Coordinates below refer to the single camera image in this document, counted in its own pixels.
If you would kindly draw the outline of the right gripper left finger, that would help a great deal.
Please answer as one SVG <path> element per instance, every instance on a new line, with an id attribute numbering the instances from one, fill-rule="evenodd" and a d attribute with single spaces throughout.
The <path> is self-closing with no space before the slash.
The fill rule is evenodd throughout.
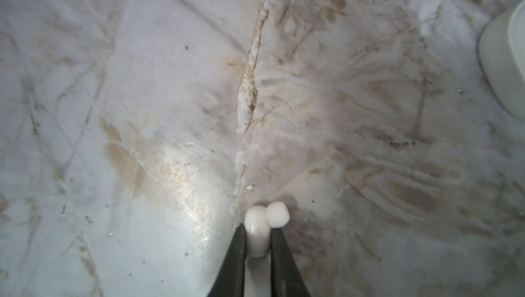
<path id="1" fill-rule="evenodd" d="M 208 293 L 212 296 L 243 297 L 247 257 L 247 234 L 240 224 L 232 237 L 216 280 Z"/>

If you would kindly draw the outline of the white earbud charging case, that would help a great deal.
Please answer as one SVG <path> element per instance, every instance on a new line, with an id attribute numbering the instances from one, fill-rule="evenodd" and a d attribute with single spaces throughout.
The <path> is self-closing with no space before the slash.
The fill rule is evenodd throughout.
<path id="1" fill-rule="evenodd" d="M 524 119 L 524 2 L 486 26 L 478 54 L 500 104 L 511 115 Z"/>

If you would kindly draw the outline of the white earbud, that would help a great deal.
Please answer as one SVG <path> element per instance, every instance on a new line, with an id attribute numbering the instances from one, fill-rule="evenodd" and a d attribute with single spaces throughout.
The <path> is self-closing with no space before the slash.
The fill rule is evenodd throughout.
<path id="1" fill-rule="evenodd" d="M 249 256 L 265 257 L 270 249 L 272 229 L 283 228 L 290 219 L 289 210 L 281 201 L 275 201 L 268 206 L 254 205 L 249 208 L 244 219 Z"/>

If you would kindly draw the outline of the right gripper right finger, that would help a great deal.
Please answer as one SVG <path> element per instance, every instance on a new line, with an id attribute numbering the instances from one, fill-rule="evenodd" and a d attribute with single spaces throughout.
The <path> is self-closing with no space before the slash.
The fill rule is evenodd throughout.
<path id="1" fill-rule="evenodd" d="M 272 297 L 310 296 L 281 229 L 271 231 Z"/>

